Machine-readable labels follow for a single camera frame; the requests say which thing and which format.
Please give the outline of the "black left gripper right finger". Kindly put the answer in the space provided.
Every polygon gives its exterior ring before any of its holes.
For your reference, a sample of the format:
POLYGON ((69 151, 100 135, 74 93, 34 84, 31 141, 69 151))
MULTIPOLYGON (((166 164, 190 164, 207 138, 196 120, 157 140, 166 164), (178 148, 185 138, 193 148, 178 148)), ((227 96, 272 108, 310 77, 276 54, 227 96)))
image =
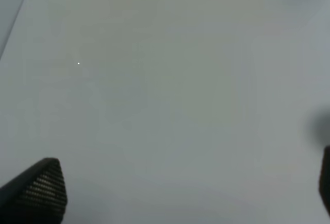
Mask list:
POLYGON ((320 178, 319 193, 326 209, 329 209, 329 146, 324 148, 320 178))

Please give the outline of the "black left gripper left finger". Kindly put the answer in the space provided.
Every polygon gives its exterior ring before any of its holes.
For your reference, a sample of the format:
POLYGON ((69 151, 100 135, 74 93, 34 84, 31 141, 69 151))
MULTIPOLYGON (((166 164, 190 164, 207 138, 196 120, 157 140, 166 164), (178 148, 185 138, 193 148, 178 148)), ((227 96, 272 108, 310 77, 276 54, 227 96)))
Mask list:
POLYGON ((1 223, 62 223, 68 204, 57 158, 44 158, 1 187, 1 223))

